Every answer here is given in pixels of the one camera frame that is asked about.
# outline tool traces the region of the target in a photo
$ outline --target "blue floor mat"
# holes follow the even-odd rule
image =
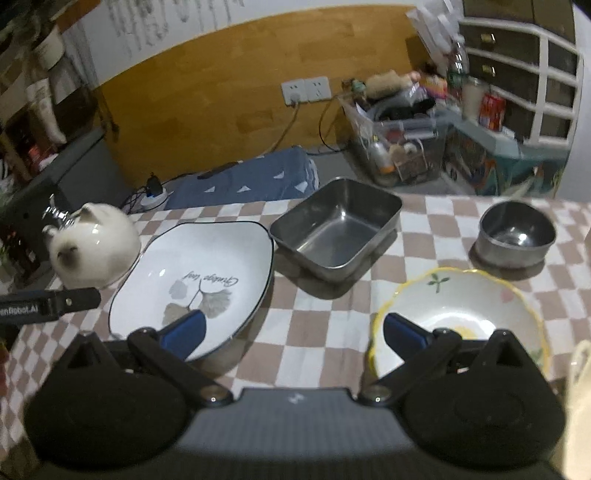
[[[166,208],[299,199],[317,189],[314,162],[302,148],[292,147],[244,161],[208,179],[186,177],[170,195]]]

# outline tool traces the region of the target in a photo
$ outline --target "wall outlet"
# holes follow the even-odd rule
[[[309,102],[320,102],[321,100],[330,100],[332,93],[328,77],[316,77],[306,79],[306,95]]]
[[[308,101],[308,95],[306,94],[306,83],[303,79],[290,80],[281,84],[281,91],[283,92],[283,99],[286,105],[292,105],[291,99],[298,97],[300,103],[306,103]]]

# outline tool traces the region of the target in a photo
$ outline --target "yellow-rimmed ceramic bowl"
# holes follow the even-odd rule
[[[380,308],[372,325],[369,364],[378,378],[402,364],[384,339],[384,318],[390,312],[425,330],[451,328],[465,339],[485,340],[496,329],[509,329],[542,372],[548,373],[550,351],[542,320],[517,288],[486,272],[441,267],[403,284]]]

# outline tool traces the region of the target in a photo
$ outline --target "power strip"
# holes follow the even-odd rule
[[[147,195],[144,195],[144,197],[139,201],[139,204],[143,210],[151,210],[163,204],[167,197],[168,192],[166,191],[165,187],[162,187],[162,193],[160,195],[157,197],[148,197]]]

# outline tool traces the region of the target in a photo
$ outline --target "red can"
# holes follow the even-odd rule
[[[506,108],[507,102],[504,98],[492,93],[485,94],[480,106],[479,123],[489,130],[498,132],[503,125]]]

